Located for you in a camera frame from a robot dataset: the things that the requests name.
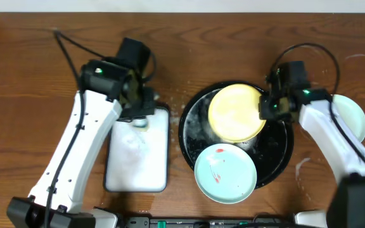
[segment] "wooden surface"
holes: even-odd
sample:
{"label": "wooden surface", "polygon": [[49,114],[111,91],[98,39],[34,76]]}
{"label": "wooden surface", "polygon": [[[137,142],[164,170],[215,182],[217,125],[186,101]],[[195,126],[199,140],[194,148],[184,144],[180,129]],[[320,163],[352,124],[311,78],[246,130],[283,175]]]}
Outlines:
{"label": "wooden surface", "polygon": [[[53,27],[106,55],[115,54],[125,36],[143,41],[158,59],[150,85],[174,113],[167,188],[105,193],[103,149],[89,177],[85,208],[154,217],[251,217],[327,208],[336,188],[333,174],[299,126],[294,126],[295,148],[285,171],[244,202],[222,205],[196,186],[179,149],[175,120],[182,105],[214,82],[241,79],[265,87],[264,74],[277,55],[299,42],[318,42],[335,54],[342,68],[338,93],[365,112],[365,15],[0,13],[0,227],[11,226],[5,216],[11,197],[27,196],[44,171],[73,105],[75,84]],[[92,58],[69,50],[78,67]],[[311,80],[331,90],[334,68],[322,52],[301,48],[285,60],[304,60]],[[296,178],[296,166],[306,158]]]}

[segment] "black bowl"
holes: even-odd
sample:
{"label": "black bowl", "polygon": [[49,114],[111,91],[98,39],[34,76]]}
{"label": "black bowl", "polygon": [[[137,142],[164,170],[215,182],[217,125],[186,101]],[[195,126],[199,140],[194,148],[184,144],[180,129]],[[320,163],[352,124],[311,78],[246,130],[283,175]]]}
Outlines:
{"label": "black bowl", "polygon": [[[266,93],[256,85],[243,81],[216,83],[194,96],[185,107],[179,123],[178,138],[182,154],[194,170],[200,153],[213,144],[225,143],[213,133],[208,122],[208,108],[212,98],[224,87],[246,84]],[[273,181],[290,161],[294,136],[290,123],[267,121],[261,132],[246,142],[234,143],[253,160],[257,170],[256,188]]]}

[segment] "plate with red design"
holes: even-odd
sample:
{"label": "plate with red design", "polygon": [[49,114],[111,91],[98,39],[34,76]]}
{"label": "plate with red design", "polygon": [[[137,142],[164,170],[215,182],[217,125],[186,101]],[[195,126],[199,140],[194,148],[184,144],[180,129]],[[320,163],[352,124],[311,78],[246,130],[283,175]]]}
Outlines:
{"label": "plate with red design", "polygon": [[254,162],[232,144],[215,144],[204,149],[196,159],[194,173],[201,191],[218,203],[245,200],[257,183]]}

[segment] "green led light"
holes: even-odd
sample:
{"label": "green led light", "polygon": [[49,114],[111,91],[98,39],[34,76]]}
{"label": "green led light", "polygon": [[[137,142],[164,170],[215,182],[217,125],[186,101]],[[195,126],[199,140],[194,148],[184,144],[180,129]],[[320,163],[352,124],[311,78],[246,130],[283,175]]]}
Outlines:
{"label": "green led light", "polygon": [[95,73],[102,73],[103,71],[102,71],[102,69],[101,68],[97,68],[97,69],[95,69]]}

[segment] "white wall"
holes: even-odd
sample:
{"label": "white wall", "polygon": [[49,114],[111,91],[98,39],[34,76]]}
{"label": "white wall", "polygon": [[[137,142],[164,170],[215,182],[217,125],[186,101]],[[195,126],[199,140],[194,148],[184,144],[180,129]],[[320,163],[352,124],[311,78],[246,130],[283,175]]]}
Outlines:
{"label": "white wall", "polygon": [[0,0],[0,11],[365,13],[365,0]]}

